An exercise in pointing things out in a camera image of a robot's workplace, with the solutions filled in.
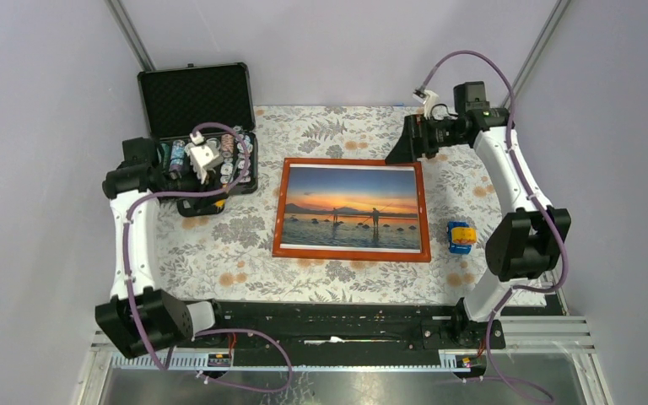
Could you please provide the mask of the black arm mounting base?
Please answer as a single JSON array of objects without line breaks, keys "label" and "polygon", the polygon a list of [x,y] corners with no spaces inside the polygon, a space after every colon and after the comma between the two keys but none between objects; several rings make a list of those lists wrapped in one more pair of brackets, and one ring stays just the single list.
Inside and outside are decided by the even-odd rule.
[{"label": "black arm mounting base", "polygon": [[463,304],[354,305],[215,301],[212,337],[195,337],[182,305],[146,305],[143,326],[156,350],[215,348],[236,335],[235,365],[429,366],[441,349],[505,348],[499,321],[471,321]]}]

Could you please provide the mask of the orange wooden photo frame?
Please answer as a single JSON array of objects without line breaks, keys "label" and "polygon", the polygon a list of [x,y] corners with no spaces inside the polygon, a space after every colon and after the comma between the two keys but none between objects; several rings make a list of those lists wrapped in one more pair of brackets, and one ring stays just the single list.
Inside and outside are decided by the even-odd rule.
[{"label": "orange wooden photo frame", "polygon": [[419,163],[287,158],[278,194],[274,257],[430,262]]}]

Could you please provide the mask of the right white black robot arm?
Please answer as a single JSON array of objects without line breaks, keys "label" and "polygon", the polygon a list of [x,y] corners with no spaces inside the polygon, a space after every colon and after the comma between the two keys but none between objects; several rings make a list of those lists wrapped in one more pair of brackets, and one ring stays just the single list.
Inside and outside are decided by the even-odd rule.
[{"label": "right white black robot arm", "polygon": [[510,109],[494,108],[482,82],[454,88],[455,113],[436,118],[438,95],[417,89],[424,111],[406,116],[402,135],[386,156],[388,165],[433,158],[444,147],[466,144],[482,160],[503,217],[485,245],[488,266],[473,290],[459,299],[442,330],[444,341],[464,348],[485,345],[502,307],[518,290],[553,270],[564,255],[571,218],[541,193],[522,157]]}]

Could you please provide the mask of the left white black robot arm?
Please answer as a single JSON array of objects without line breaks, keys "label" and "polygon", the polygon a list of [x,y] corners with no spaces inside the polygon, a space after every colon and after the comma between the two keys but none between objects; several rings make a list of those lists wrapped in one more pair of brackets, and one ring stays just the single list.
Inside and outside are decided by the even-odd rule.
[{"label": "left white black robot arm", "polygon": [[109,299],[94,309],[98,327],[127,359],[170,348],[195,335],[209,347],[228,335],[212,302],[187,304],[162,289],[156,271],[156,221],[165,178],[154,140],[122,143],[123,161],[105,176],[116,230],[116,267]]}]

